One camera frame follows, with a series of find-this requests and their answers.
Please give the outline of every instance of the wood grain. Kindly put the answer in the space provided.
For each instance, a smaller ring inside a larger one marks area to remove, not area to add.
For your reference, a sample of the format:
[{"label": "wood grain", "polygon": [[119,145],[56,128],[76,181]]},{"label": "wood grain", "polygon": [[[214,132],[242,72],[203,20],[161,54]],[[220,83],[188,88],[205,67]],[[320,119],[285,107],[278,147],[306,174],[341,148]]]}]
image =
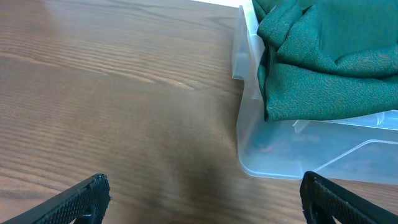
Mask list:
[{"label": "wood grain", "polygon": [[[236,158],[236,8],[0,1],[0,222],[108,175],[104,223],[303,223],[299,182]],[[397,187],[342,182],[398,213]]]}]

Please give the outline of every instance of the clear plastic container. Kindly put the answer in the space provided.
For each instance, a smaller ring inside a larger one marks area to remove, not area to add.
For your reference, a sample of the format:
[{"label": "clear plastic container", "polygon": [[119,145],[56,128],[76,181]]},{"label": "clear plastic container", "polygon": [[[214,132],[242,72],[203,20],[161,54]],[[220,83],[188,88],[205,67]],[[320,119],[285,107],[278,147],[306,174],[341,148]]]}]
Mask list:
[{"label": "clear plastic container", "polygon": [[239,161],[256,177],[327,178],[398,184],[398,111],[334,121],[264,121],[257,67],[264,44],[251,1],[239,8],[233,78],[244,80],[236,124]]}]

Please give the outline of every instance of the green fabric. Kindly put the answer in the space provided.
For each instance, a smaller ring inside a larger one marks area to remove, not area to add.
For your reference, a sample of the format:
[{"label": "green fabric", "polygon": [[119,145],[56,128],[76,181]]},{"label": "green fabric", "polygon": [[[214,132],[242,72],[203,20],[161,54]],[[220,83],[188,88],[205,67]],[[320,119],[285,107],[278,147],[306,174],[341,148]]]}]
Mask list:
[{"label": "green fabric", "polygon": [[268,50],[257,76],[266,120],[398,109],[397,9],[390,0],[289,0],[263,8],[257,33]]}]

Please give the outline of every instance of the green cloth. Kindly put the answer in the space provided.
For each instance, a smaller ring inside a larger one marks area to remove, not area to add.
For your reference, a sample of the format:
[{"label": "green cloth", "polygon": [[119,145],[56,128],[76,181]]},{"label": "green cloth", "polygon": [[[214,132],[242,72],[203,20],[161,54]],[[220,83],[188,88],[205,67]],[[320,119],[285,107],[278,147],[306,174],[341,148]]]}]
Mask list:
[{"label": "green cloth", "polygon": [[398,109],[397,1],[253,3],[267,47],[257,72],[266,121]]}]

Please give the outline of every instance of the wooden table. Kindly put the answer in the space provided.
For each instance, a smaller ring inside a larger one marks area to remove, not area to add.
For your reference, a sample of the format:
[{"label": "wooden table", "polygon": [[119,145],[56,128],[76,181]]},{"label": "wooden table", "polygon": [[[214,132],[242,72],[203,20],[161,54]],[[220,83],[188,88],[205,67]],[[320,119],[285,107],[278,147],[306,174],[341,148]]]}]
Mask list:
[{"label": "wooden table", "polygon": [[[241,171],[238,9],[0,1],[0,221],[102,172],[104,223],[303,223],[299,182]],[[342,182],[398,213],[397,187]]]}]

